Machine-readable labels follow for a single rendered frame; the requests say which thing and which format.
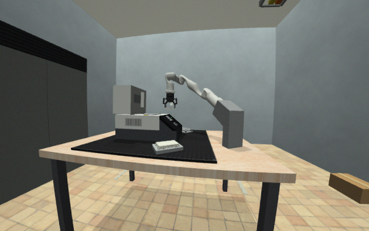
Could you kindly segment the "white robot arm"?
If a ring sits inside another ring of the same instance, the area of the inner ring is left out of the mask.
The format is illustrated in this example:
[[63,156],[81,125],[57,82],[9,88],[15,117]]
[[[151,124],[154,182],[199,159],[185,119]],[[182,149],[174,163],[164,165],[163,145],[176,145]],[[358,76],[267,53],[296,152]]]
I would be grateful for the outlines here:
[[165,74],[165,79],[166,79],[166,83],[167,83],[167,90],[165,90],[165,93],[169,93],[169,92],[174,92],[174,83],[169,82],[170,80],[175,81],[181,85],[184,84],[184,82],[186,81],[186,84],[188,86],[188,88],[195,92],[196,94],[198,94],[201,98],[207,100],[213,107],[215,107],[217,100],[223,100],[220,97],[217,97],[215,94],[213,94],[209,89],[205,88],[203,89],[203,91],[201,92],[198,85],[196,83],[194,83],[193,81],[185,78],[183,75],[180,75],[179,77],[176,75],[175,77],[175,73],[166,73]]

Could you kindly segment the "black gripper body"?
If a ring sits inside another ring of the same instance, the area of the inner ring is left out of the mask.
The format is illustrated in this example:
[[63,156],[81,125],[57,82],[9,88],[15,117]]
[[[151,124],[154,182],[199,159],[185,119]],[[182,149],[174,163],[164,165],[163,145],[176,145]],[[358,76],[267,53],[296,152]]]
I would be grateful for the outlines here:
[[[174,93],[166,93],[166,100],[169,99],[169,103],[172,103],[172,100],[174,100]],[[172,100],[171,100],[172,99]]]

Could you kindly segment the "white thermal cycler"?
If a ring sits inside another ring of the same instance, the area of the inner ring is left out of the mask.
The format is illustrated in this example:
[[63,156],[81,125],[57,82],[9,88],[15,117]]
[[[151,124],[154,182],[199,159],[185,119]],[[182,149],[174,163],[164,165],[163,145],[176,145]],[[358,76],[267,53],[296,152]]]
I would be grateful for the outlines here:
[[145,113],[146,90],[132,85],[113,85],[115,139],[178,141],[182,125],[176,119],[170,114]]

